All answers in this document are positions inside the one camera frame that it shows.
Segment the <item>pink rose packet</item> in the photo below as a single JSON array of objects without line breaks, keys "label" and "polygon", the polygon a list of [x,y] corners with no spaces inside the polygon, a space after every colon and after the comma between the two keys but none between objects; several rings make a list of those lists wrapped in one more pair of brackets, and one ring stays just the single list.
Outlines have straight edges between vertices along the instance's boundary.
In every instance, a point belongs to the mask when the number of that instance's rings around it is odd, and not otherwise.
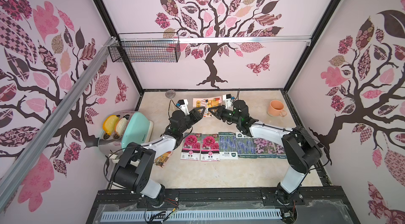
[{"label": "pink rose packet", "polygon": [[220,161],[219,135],[202,134],[200,150],[200,160],[202,162]]},{"label": "pink rose packet", "polygon": [[201,134],[191,133],[182,143],[181,160],[199,161],[201,156]]}]

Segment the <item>lavender seed packet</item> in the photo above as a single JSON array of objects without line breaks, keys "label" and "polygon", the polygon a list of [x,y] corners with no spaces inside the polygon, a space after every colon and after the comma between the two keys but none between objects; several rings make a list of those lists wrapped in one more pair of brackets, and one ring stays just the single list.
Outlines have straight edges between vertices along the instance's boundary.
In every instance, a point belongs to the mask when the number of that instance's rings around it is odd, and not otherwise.
[{"label": "lavender seed packet", "polygon": [[254,139],[247,137],[241,133],[236,134],[236,144],[237,144],[237,153],[238,157],[255,159],[257,158],[256,154],[256,145]]},{"label": "lavender seed packet", "polygon": [[220,160],[237,160],[236,134],[232,132],[219,132],[218,140]]}]

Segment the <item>pink cosmos seed packet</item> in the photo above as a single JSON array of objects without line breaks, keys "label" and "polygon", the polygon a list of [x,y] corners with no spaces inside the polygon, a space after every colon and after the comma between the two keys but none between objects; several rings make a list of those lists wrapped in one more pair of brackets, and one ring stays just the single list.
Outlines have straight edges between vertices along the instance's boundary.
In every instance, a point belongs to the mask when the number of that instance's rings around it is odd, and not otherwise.
[{"label": "pink cosmos seed packet", "polygon": [[259,158],[277,158],[276,149],[273,142],[263,138],[255,138],[255,153]]}]

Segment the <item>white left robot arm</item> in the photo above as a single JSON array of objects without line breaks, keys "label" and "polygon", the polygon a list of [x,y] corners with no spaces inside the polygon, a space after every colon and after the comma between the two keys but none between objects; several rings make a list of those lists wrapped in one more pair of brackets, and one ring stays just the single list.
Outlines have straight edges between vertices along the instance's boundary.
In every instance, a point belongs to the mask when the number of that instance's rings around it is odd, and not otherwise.
[{"label": "white left robot arm", "polygon": [[205,107],[197,107],[188,114],[176,110],[160,138],[142,145],[128,144],[122,149],[123,153],[113,169],[110,183],[143,196],[153,206],[161,206],[165,200],[165,187],[150,178],[154,161],[179,147],[184,133],[203,119],[205,110]]}]

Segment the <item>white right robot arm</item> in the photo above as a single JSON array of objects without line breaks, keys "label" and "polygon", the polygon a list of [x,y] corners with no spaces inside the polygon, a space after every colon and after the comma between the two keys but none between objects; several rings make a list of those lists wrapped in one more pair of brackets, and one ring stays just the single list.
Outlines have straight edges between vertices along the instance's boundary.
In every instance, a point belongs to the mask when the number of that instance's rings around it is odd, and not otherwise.
[{"label": "white right robot arm", "polygon": [[303,126],[281,128],[265,124],[250,116],[243,100],[232,102],[233,109],[226,105],[211,107],[208,111],[227,124],[235,124],[243,134],[252,138],[262,138],[284,148],[289,168],[277,185],[275,197],[282,205],[289,205],[303,180],[322,157],[322,151]]}]

